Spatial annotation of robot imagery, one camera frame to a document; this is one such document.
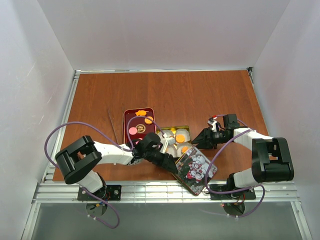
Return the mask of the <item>round waffle cookie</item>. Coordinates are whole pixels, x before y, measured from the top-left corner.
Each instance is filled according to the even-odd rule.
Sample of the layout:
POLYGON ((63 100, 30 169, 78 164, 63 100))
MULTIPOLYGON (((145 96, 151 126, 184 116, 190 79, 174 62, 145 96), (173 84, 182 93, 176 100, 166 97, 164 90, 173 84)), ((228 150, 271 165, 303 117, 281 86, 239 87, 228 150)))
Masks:
POLYGON ((189 149, 189 146, 183 146, 183 147, 181 148, 181 152, 182 152, 182 153, 185 153, 188 149, 189 149))

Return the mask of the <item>large round orange cookie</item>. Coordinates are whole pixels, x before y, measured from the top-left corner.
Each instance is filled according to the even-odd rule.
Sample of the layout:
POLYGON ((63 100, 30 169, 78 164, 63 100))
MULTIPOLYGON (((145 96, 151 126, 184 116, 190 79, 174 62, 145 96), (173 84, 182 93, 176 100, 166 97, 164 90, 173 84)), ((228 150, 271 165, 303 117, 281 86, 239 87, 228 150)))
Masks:
POLYGON ((184 143, 186 141, 186 137, 183 134, 177 134, 175 136, 175 141, 177 143, 184 143))

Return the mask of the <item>dark red tray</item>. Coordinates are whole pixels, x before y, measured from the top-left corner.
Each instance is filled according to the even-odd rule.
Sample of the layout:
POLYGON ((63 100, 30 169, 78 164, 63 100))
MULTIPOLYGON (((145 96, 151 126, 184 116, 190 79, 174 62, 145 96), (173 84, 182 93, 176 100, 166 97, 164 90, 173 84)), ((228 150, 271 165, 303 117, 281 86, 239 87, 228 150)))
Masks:
POLYGON ((127 109, 123 113, 123 134, 125 143, 129 142, 130 137, 134 139, 143 139, 148 133, 155 133, 155 124, 146 119, 155 120, 154 110, 151 107, 127 109))

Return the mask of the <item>metal tongs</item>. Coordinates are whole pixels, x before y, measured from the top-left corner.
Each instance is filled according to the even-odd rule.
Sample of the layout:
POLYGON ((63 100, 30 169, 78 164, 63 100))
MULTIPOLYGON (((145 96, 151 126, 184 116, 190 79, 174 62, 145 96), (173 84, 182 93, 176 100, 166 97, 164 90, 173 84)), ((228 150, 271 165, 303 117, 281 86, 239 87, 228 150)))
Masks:
POLYGON ((107 115, 113 131, 115 141, 118 145, 124 144, 124 106, 122 105, 118 110, 113 110, 108 107, 107 115))

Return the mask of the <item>fish shaped cookie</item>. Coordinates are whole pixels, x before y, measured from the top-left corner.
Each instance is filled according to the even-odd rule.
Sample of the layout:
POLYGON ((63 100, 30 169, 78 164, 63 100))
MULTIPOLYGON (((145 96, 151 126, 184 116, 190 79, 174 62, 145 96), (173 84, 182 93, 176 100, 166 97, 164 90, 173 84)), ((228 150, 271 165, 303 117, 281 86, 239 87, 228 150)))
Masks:
POLYGON ((136 116, 140 116, 140 117, 145 117, 147 115, 147 111, 146 110, 138 110, 137 112, 135 112, 136 116))

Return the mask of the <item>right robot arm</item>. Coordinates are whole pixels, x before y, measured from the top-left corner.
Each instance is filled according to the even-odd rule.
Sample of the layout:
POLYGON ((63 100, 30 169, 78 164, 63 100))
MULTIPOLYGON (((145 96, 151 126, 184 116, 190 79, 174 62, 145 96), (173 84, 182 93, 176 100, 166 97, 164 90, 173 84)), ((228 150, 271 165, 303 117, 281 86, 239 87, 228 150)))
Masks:
POLYGON ((236 114, 208 119, 204 128, 192 141, 198 149, 216 149, 218 144, 240 144, 251 151, 251 167, 229 175, 225 191, 254 187, 262 183, 289 182, 294 178, 294 166, 288 142, 283 137, 271 137, 258 133, 240 121, 236 114))

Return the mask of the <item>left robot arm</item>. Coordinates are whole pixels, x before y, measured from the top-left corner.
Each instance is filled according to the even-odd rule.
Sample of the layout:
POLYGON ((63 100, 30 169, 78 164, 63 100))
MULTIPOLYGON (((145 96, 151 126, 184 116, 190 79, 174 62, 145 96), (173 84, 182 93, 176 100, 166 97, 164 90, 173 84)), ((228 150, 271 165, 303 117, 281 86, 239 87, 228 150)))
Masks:
POLYGON ((147 160, 177 174, 177 158, 163 148, 161 138, 154 132, 133 144, 126 143, 119 147, 93 141, 90 136, 85 135, 58 152, 55 160, 67 185, 78 184, 96 195, 106 188, 102 176, 93 170, 99 164, 131 166, 147 160))

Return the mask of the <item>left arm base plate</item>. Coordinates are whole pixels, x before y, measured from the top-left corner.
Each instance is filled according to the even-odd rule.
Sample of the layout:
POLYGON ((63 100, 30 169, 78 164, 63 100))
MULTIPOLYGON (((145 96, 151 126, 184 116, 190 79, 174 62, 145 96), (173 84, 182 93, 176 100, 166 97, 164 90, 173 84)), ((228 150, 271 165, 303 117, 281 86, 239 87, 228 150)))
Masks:
MULTIPOLYGON (((96 197, 104 201, 119 201, 121 199, 122 186, 121 185, 107 185, 93 193, 96 197)), ((95 197, 87 194, 81 187, 77 194, 78 201, 96 201, 95 197)))

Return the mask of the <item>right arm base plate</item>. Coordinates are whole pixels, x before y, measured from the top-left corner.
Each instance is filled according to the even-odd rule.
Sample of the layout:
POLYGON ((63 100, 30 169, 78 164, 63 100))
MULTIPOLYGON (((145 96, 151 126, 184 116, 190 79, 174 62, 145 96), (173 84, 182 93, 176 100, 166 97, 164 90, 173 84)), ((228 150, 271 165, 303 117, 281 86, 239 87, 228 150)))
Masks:
MULTIPOLYGON (((224 184, 210 184, 209 188, 216 192, 228 191, 227 186, 224 184)), ((205 194, 210 195, 211 200, 255 200, 256 194, 253 189, 240 191, 236 193, 229 194, 214 194, 210 193, 208 190, 204 191, 205 194)))

